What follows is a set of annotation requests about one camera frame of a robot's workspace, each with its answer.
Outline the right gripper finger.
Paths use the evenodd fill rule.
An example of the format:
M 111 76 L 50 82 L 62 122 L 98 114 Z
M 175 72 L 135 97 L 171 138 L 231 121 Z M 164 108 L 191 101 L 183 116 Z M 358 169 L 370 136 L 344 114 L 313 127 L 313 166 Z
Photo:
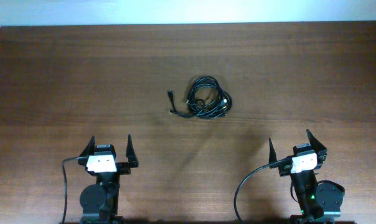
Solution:
M 309 139 L 310 145 L 312 145 L 314 151 L 318 155 L 318 157 L 326 157 L 327 156 L 327 147 L 324 146 L 319 140 L 317 140 L 314 135 L 310 132 L 309 129 L 306 130 L 307 137 Z
M 268 158 L 268 165 L 269 165 L 270 169 L 274 169 L 275 168 L 275 164 L 276 164 L 276 162 L 278 160 L 277 160 L 277 156 L 276 156 L 276 151 L 274 149 L 272 140 L 270 138 L 268 139 L 268 142 L 269 142 L 269 147 L 270 147 L 269 158 Z

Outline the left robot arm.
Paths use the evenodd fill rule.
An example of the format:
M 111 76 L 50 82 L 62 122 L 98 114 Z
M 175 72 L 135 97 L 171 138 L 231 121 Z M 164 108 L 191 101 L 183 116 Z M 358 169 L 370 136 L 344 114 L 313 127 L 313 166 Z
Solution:
M 139 167 L 133 148 L 132 138 L 128 136 L 126 162 L 116 162 L 116 151 L 112 144 L 95 144 L 92 137 L 80 154 L 78 164 L 96 178 L 94 184 L 85 187 L 80 194 L 83 209 L 80 223 L 124 223 L 118 215 L 120 177 L 130 175 L 132 168 Z

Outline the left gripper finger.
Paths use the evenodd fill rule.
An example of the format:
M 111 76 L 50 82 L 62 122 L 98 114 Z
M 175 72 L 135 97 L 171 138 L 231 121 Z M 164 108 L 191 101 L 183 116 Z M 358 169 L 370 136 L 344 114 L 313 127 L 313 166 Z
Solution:
M 81 152 L 80 157 L 88 157 L 94 153 L 94 150 L 95 150 L 95 137 L 92 136 L 87 146 Z
M 131 135 L 128 135 L 128 142 L 126 147 L 126 157 L 128 159 L 128 163 L 130 167 L 137 167 L 138 166 L 138 158 L 134 151 L 133 142 Z

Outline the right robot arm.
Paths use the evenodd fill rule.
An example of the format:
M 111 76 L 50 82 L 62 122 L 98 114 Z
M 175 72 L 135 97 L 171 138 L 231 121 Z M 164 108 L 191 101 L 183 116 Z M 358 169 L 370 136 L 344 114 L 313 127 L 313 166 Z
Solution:
M 281 177 L 291 179 L 291 195 L 296 196 L 301 214 L 291 215 L 290 223 L 334 223 L 341 216 L 345 188 L 330 180 L 317 180 L 327 157 L 327 147 L 318 141 L 310 130 L 309 142 L 293 147 L 293 155 L 278 160 L 270 141 L 269 168 L 277 168 Z

